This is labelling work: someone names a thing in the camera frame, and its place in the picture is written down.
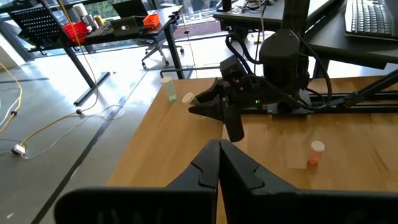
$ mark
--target wooden tabletop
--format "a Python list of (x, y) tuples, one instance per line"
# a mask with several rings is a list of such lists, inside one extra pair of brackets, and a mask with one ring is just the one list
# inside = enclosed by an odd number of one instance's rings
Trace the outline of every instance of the wooden tabletop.
[(178, 100), (161, 88), (108, 181), (112, 186), (164, 187), (183, 171), (210, 139), (219, 139), (223, 123), (188, 112), (188, 92), (208, 89), (214, 78), (173, 80)]
[[(332, 79), (333, 92), (358, 90), (380, 77)], [(178, 97), (197, 94), (214, 79), (175, 80)], [(310, 88), (326, 92), (324, 80)], [(398, 114), (313, 114), (305, 119), (244, 115), (245, 138), (235, 143), (265, 168), (301, 189), (398, 191)], [(163, 90), (136, 131), (108, 185), (163, 187), (210, 139), (228, 138), (216, 120), (190, 114)], [(306, 166), (312, 141), (326, 151)], [(217, 223), (226, 223), (222, 198)]]

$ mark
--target orange object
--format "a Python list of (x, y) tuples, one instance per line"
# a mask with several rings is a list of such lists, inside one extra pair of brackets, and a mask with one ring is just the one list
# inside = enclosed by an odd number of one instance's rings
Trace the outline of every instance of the orange object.
[(159, 15), (158, 14), (152, 14), (148, 15), (144, 19), (144, 26), (148, 29), (155, 29), (159, 25)]
[[(72, 26), (75, 29), (77, 37), (79, 38), (79, 43), (83, 43), (87, 37), (88, 29), (84, 22), (72, 22)], [(71, 24), (68, 23), (63, 27), (65, 32), (68, 34), (69, 38), (72, 40), (73, 43), (77, 43), (76, 34), (73, 31)]]
[(311, 143), (311, 148), (312, 150), (308, 163), (311, 165), (318, 165), (325, 151), (325, 145), (321, 141), (314, 141)]

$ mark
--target yellow cable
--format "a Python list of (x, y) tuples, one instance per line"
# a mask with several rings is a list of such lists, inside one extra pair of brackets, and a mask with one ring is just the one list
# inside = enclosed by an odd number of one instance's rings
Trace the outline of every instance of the yellow cable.
[[(10, 75), (10, 76), (15, 80), (15, 82), (17, 83), (17, 85), (18, 85), (18, 87), (19, 87), (18, 105), (17, 105), (17, 107), (16, 107), (15, 110), (14, 110), (14, 111), (17, 111), (17, 110), (21, 107), (22, 92), (23, 92), (23, 91), (22, 91), (22, 86), (21, 86), (21, 84), (19, 83), (19, 81), (15, 78), (15, 76), (12, 75), (11, 72), (10, 72), (1, 62), (0, 62), (0, 65), (2, 66), (3, 69), (5, 69), (5, 71), (8, 73), (8, 75)], [(6, 121), (6, 123), (4, 124), (4, 126), (0, 129), (0, 133), (2, 133), (2, 132), (7, 128), (8, 124), (10, 123), (10, 121), (11, 121), (11, 119), (12, 119), (13, 117), (15, 117), (15, 114), (14, 114), (14, 113), (10, 115), (10, 117), (8, 118), (8, 120)]]
[[(81, 112), (84, 112), (84, 111), (87, 111), (87, 110), (92, 109), (92, 108), (97, 104), (97, 102), (98, 102), (97, 79), (95, 78), (94, 71), (93, 71), (93, 69), (92, 69), (90, 63), (88, 62), (88, 60), (87, 60), (87, 58), (86, 58), (86, 55), (85, 55), (84, 50), (83, 50), (83, 47), (81, 46), (80, 41), (79, 41), (79, 37), (78, 37), (78, 35), (77, 35), (77, 33), (76, 33), (76, 30), (75, 30), (74, 26), (72, 25), (72, 20), (70, 19), (69, 14), (68, 14), (67, 10), (65, 9), (65, 6), (62, 4), (62, 2), (61, 2), (60, 0), (57, 0), (57, 2), (58, 2), (58, 4), (61, 6), (61, 9), (62, 9), (63, 13), (65, 14), (65, 16), (66, 16), (67, 19), (68, 19), (68, 22), (69, 22), (69, 24), (70, 24), (70, 26), (71, 26), (71, 28), (72, 28), (72, 31), (73, 31), (73, 33), (74, 33), (74, 35), (75, 35), (77, 44), (79, 45), (80, 51), (81, 51), (81, 53), (83, 54), (83, 56), (84, 56), (84, 58), (85, 58), (85, 60), (86, 60), (86, 62), (87, 62), (88, 67), (90, 68), (90, 71), (91, 71), (91, 74), (93, 75), (93, 79), (94, 79), (94, 83), (95, 83), (95, 90), (96, 90), (95, 102), (94, 102), (94, 104), (93, 104), (91, 107), (89, 107), (89, 108), (87, 108), (87, 109), (83, 109), (83, 110), (81, 111)], [(59, 122), (59, 121), (65, 119), (65, 118), (69, 118), (69, 117), (71, 117), (71, 116), (74, 115), (74, 114), (75, 114), (75, 113), (70, 113), (70, 114), (68, 114), (68, 115), (65, 115), (65, 116), (63, 116), (63, 117), (61, 117), (61, 118), (59, 118), (59, 119), (56, 119), (55, 121), (52, 121), (51, 123), (45, 125), (44, 127), (42, 127), (42, 128), (40, 128), (40, 129), (34, 131), (33, 133), (30, 133), (24, 140), (22, 140), (21, 146), (24, 147), (25, 142), (27, 142), (29, 139), (31, 139), (33, 136), (35, 136), (36, 134), (40, 133), (40, 132), (43, 131), (44, 129), (50, 127), (51, 125), (53, 125), (53, 124), (55, 124), (55, 123), (57, 123), (57, 122)]]

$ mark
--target red basket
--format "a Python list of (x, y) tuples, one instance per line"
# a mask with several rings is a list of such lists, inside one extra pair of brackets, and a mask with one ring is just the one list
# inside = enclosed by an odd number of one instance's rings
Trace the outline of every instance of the red basket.
[(158, 25), (159, 25), (159, 15), (158, 14), (148, 15), (144, 19), (144, 26), (148, 29), (155, 29)]
[[(73, 28), (75, 29), (75, 32), (79, 38), (79, 43), (83, 43), (85, 41), (87, 33), (88, 33), (86, 24), (84, 22), (78, 22), (78, 23), (72, 22), (72, 25), (73, 25)], [(70, 39), (72, 40), (72, 42), (77, 43), (76, 35), (75, 35), (70, 23), (68, 23), (67, 25), (64, 25), (63, 28), (67, 32), (67, 34), (70, 37)]]

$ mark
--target gray floor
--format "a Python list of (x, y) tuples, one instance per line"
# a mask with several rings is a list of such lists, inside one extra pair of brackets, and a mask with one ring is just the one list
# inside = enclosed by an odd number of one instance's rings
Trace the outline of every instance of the gray floor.
[[(224, 38), (217, 38), (192, 42), (196, 65), (198, 67), (217, 66), (221, 60), (230, 55), (223, 40)], [(249, 38), (248, 45), (254, 55), (253, 40), (254, 38)], [(185, 48), (185, 55), (181, 56), (183, 65), (193, 64), (188, 43), (178, 44)], [(169, 52), (166, 51), (166, 53), (171, 63)], [(104, 186), (112, 174), (117, 161), (160, 88), (159, 71), (143, 70), (140, 60), (143, 56), (143, 48), (88, 56), (96, 72), (109, 70), (116, 73), (101, 85), (96, 106), (86, 114), (99, 113), (109, 105), (118, 104), (119, 100), (128, 96), (130, 92), (132, 94), (125, 104), (124, 116), (111, 122), (69, 180), (62, 194), (79, 187)], [(148, 68), (164, 67), (160, 55), (157, 54), (146, 60), (146, 64)], [(376, 70), (332, 62), (329, 73), (334, 78), (385, 75), (396, 68), (396, 65), (388, 65), (385, 70)], [(258, 67), (257, 71), (261, 73), (261, 68)], [(74, 112), (76, 108), (73, 102), (86, 88), (84, 80), (66, 56), (42, 58), (23, 65), (21, 68), (13, 69), (11, 72), (18, 79), (48, 77), (49, 80), (21, 83), (24, 89), (22, 106), (17, 117), (0, 134), (1, 139), (20, 141), (43, 125)], [(200, 71), (197, 75), (193, 72), (192, 77), (196, 78), (196, 76), (198, 78), (219, 77), (220, 73), (217, 70)], [(16, 87), (15, 83), (1, 83), (8, 80), (11, 78), (5, 72), (0, 72), (0, 90)], [(17, 96), (17, 89), (0, 92), (0, 118), (5, 115)], [(92, 105), (94, 101), (95, 95), (82, 108)], [(82, 119), (84, 118), (68, 118), (36, 135), (27, 143), (28, 156), (35, 156), (46, 151), (56, 139), (74, 125), (79, 124)], [(51, 150), (33, 159), (25, 160), (11, 155), (1, 156), (0, 223), (30, 223), (103, 123), (102, 118), (89, 118), (84, 125), (62, 138)], [(0, 140), (0, 149), (9, 149), (14, 144), (14, 142)], [(54, 223), (52, 208), (40, 223)]]

